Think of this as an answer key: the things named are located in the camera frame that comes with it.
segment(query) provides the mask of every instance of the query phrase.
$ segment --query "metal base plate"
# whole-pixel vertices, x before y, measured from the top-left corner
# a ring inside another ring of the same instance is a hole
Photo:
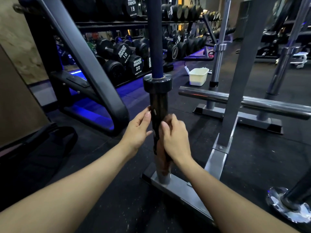
[[[308,204],[301,204],[298,211],[292,211],[282,204],[280,197],[284,195],[286,191],[287,189],[284,187],[270,188],[266,198],[267,204],[293,223],[311,222],[311,210]]]
[[[206,105],[199,104],[193,112],[222,119],[224,117],[225,109],[214,107],[212,110],[209,110],[206,109]],[[266,121],[260,121],[257,120],[256,115],[238,112],[238,123],[283,134],[282,121],[279,119],[268,118]]]
[[[179,200],[182,204],[194,210],[195,213],[197,213],[199,216],[203,216],[209,222],[214,222],[212,216],[192,186],[184,180],[171,174],[171,180],[169,184],[161,184],[157,178],[155,163],[151,163],[148,166],[148,168],[142,174],[142,179],[168,194],[170,197]]]

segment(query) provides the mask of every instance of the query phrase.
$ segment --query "rubber gym floor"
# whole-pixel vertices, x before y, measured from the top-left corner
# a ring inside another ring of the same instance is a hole
[[[229,93],[239,56],[235,50],[239,47],[239,43],[232,43],[225,52],[220,72],[220,92]],[[185,64],[189,70],[213,67],[213,62],[186,61]],[[173,90],[169,92],[169,112],[185,122],[192,156],[204,167],[220,131],[221,121],[192,113],[199,103],[205,101],[178,95],[178,88],[188,85],[189,77],[184,69],[184,61],[174,63],[174,67],[171,72]],[[271,63],[254,63],[244,95],[263,98],[274,69],[275,65]],[[311,105],[310,70],[308,65],[303,69],[290,68],[277,99]],[[208,88],[209,79],[210,75],[202,88]],[[118,92],[128,107],[131,119],[149,105],[149,95],[143,89],[141,78],[119,88]],[[257,113],[246,109],[240,111]],[[48,116],[59,126],[73,126],[79,135],[67,164],[51,182],[90,164],[115,146],[122,137],[122,134],[108,137],[57,110]],[[260,208],[274,214],[266,205],[266,191],[271,186],[291,188],[309,168],[311,122],[276,115],[272,117],[282,119],[284,135],[237,125],[220,180]],[[77,232],[219,232],[180,202],[140,179],[152,161],[153,138],[149,136],[137,155],[124,166],[100,197]],[[172,173],[185,179],[176,168]],[[311,227],[302,225],[299,230],[311,232]]]

